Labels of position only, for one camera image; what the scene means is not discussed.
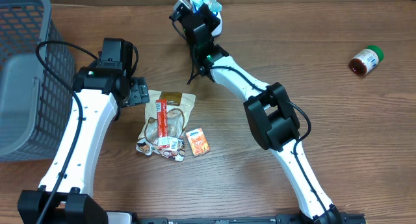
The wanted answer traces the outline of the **red snack stick pack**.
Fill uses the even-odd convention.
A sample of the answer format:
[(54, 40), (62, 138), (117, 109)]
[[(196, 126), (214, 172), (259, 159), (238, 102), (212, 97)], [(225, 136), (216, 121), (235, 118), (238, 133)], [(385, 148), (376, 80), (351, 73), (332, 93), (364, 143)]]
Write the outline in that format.
[(157, 109), (158, 146), (160, 149), (167, 149), (169, 148), (167, 102), (165, 99), (158, 99), (155, 104)]

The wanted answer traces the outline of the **teal wet wipes packet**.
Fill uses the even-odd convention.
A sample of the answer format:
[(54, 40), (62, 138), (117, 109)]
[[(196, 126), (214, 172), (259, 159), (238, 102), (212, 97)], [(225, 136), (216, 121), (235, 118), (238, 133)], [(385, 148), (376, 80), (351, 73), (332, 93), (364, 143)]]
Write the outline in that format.
[(217, 0), (190, 0), (190, 3), (193, 12), (199, 11), (203, 4), (206, 4), (211, 12), (219, 13), (222, 11), (222, 5)]

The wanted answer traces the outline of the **beige dried food bag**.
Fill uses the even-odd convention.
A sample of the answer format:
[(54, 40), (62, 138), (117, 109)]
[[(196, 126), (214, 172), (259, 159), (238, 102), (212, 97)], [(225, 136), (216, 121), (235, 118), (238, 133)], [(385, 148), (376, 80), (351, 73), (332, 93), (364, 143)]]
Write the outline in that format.
[[(163, 149), (158, 144), (157, 101), (166, 101), (167, 136), (174, 141), (173, 146)], [(176, 162), (185, 158), (185, 128), (194, 108), (196, 96), (181, 92), (149, 91), (149, 103), (145, 105), (145, 124), (138, 136), (136, 150), (146, 156), (163, 156)]]

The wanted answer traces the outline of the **orange tissue packet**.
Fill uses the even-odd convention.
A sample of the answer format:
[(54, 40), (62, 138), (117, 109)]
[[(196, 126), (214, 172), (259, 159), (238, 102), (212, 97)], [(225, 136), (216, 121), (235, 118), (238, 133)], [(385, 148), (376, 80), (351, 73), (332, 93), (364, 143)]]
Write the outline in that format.
[(192, 154), (200, 156), (210, 151), (209, 144), (202, 128), (194, 129), (186, 133), (187, 140), (191, 146)]

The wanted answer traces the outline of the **green white round container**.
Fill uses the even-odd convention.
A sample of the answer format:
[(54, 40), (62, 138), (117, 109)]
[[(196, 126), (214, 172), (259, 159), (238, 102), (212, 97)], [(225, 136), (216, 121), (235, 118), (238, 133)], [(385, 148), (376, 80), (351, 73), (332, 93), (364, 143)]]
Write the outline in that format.
[(376, 45), (369, 45), (348, 64), (350, 70), (356, 75), (367, 75), (384, 59), (384, 52)]

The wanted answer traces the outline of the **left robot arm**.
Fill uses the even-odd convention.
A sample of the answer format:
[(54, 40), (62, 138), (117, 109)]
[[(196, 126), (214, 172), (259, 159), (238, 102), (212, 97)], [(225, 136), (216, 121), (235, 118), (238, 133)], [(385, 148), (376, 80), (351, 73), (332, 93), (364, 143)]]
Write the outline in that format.
[(123, 69), (83, 67), (73, 94), (53, 163), (36, 191), (21, 192), (18, 212), (24, 223), (136, 223), (135, 213), (104, 210), (93, 199), (93, 187), (108, 127), (123, 107), (149, 102), (146, 80)]

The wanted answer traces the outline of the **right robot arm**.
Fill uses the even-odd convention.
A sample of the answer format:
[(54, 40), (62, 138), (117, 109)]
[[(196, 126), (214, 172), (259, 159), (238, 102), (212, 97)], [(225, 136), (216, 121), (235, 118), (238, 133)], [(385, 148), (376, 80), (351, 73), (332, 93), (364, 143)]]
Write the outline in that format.
[(213, 31), (221, 19), (206, 4), (193, 8), (179, 0), (170, 16), (180, 22), (190, 49), (190, 77), (208, 77), (226, 87), (244, 106), (251, 134), (264, 150), (269, 150), (281, 164), (301, 211), (302, 223), (342, 223), (332, 200), (320, 186), (302, 147), (305, 134), (300, 134), (298, 114), (304, 111), (291, 102), (282, 84), (267, 84), (242, 69), (233, 57), (214, 43)]

